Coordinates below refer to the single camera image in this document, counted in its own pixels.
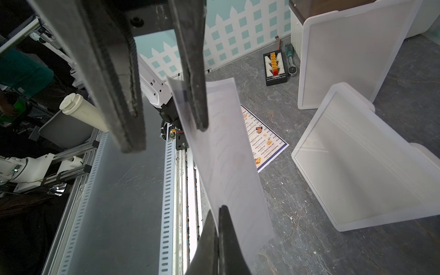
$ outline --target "white cylinder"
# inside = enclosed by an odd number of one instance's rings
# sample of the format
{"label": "white cylinder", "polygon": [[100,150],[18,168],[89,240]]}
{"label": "white cylinder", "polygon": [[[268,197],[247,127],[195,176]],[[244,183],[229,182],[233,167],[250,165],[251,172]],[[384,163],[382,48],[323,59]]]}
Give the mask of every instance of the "white cylinder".
{"label": "white cylinder", "polygon": [[82,122],[85,122],[103,132],[108,132],[107,124],[104,122],[98,108],[93,106],[82,95],[71,93],[66,96],[59,105],[63,114],[70,115]]}

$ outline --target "red wire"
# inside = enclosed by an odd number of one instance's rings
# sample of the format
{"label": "red wire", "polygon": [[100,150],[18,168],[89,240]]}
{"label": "red wire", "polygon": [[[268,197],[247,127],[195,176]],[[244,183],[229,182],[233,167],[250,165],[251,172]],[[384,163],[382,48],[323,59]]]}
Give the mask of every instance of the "red wire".
{"label": "red wire", "polygon": [[275,36],[275,39],[279,41],[278,42],[278,50],[279,50],[279,47],[281,46],[281,39],[278,37],[278,35]]}

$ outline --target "gray floor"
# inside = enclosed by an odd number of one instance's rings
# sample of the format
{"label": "gray floor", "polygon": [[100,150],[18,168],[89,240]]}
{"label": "gray floor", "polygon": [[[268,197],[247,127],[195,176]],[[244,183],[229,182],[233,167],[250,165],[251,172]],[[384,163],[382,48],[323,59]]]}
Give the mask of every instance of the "gray floor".
{"label": "gray floor", "polygon": [[[260,173],[276,237],[258,253],[253,274],[440,274],[438,216],[342,233],[333,228],[290,156],[315,110],[297,108],[298,76],[270,87],[264,82],[262,55],[277,46],[206,76],[234,77],[241,103],[290,144]],[[408,142],[440,156],[440,46],[420,35],[405,40],[374,105]]]}

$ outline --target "battery charger board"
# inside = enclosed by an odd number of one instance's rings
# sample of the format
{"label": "battery charger board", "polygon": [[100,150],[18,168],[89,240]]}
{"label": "battery charger board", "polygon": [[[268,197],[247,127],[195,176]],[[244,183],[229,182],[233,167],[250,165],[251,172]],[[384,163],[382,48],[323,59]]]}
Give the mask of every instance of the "battery charger board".
{"label": "battery charger board", "polygon": [[263,55],[266,69],[266,86],[287,82],[281,50],[271,51]]}

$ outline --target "white picket fence wallpaper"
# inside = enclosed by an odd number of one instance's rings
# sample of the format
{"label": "white picket fence wallpaper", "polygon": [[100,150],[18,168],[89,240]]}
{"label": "white picket fence wallpaper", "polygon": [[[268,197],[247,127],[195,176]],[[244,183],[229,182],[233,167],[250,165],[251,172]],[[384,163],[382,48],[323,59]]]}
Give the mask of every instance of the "white picket fence wallpaper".
{"label": "white picket fence wallpaper", "polygon": [[[205,26],[203,55],[206,70],[218,68],[247,52],[267,45],[275,41],[277,35],[282,37],[290,34],[288,0],[243,1],[246,1],[243,11],[238,13],[230,4],[228,19],[223,20],[219,14],[214,13],[215,25]],[[138,52],[161,79],[182,72],[173,30],[136,37],[135,40]]]}

